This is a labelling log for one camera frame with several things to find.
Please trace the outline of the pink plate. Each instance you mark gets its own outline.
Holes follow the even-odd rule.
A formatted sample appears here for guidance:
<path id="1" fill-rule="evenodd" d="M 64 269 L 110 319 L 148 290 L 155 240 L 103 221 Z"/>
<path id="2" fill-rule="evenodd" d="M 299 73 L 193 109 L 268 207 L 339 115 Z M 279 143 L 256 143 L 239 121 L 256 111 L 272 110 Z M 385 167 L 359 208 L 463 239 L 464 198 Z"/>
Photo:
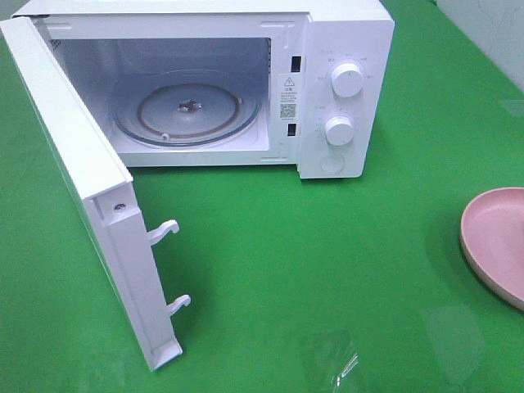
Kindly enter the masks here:
<path id="1" fill-rule="evenodd" d="M 475 196 L 463 211 L 461 247 L 472 270 L 497 296 L 523 309 L 523 188 Z"/>

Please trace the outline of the clear tape patch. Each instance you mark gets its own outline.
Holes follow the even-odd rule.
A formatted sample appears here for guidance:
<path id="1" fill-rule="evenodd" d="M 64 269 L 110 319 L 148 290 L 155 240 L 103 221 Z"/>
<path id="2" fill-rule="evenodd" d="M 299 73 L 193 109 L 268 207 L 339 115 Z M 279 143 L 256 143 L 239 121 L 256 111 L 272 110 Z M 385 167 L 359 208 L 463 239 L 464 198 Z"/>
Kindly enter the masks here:
<path id="1" fill-rule="evenodd" d="M 364 392 L 359 355 L 347 330 L 315 333 L 299 341 L 309 392 Z"/>

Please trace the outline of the white microwave door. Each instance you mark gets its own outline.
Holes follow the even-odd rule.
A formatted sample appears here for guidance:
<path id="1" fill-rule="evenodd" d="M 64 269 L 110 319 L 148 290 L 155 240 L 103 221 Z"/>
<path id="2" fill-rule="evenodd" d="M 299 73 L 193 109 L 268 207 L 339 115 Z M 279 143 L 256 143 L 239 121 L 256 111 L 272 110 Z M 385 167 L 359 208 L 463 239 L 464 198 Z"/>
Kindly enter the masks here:
<path id="1" fill-rule="evenodd" d="M 133 178 L 28 17 L 1 23 L 3 36 L 79 205 L 106 275 L 129 317 L 149 369 L 182 354 L 171 322 L 188 295 L 167 303 L 152 247 L 179 225 L 147 230 Z"/>

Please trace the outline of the white microwave knob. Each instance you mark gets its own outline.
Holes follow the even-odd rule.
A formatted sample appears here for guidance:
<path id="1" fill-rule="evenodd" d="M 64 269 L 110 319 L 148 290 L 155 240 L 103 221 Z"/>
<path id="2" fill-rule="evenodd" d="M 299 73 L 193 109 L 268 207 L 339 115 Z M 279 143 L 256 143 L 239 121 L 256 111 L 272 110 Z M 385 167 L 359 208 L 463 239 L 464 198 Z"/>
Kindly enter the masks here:
<path id="1" fill-rule="evenodd" d="M 352 141 L 355 135 L 355 127 L 350 118 L 339 115 L 332 117 L 325 123 L 324 133 L 330 145 L 341 147 Z"/>
<path id="2" fill-rule="evenodd" d="M 332 70 L 331 84 L 338 97 L 353 97 L 364 86 L 364 72 L 356 61 L 348 60 Z"/>

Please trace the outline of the glass microwave turntable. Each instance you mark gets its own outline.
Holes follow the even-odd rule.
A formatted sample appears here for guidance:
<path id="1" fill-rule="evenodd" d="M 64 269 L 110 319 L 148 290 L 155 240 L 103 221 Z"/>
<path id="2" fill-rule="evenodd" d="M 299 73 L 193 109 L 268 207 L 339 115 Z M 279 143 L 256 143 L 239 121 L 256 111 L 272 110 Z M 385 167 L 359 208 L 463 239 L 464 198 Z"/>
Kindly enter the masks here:
<path id="1" fill-rule="evenodd" d="M 140 142 L 194 147 L 240 133 L 267 98 L 264 80 L 177 70 L 121 82 L 112 115 L 124 133 Z"/>

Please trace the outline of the white microwave oven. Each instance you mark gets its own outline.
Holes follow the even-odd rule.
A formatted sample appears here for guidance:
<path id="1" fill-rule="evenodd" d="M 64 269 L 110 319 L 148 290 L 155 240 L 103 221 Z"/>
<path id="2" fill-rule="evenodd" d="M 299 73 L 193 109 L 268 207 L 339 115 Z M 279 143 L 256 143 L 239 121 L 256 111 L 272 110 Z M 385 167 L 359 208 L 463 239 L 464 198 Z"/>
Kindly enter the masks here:
<path id="1" fill-rule="evenodd" d="M 354 178 L 364 168 L 395 23 L 378 1 L 31 1 L 28 17 L 128 167 L 294 165 L 302 178 Z M 364 72 L 353 97 L 332 90 L 348 60 Z M 240 133 L 194 147 L 140 142 L 116 124 L 115 90 L 129 78 L 217 70 L 264 80 L 268 98 Z M 352 120 L 349 144 L 325 123 Z M 341 154 L 343 170 L 321 169 Z"/>

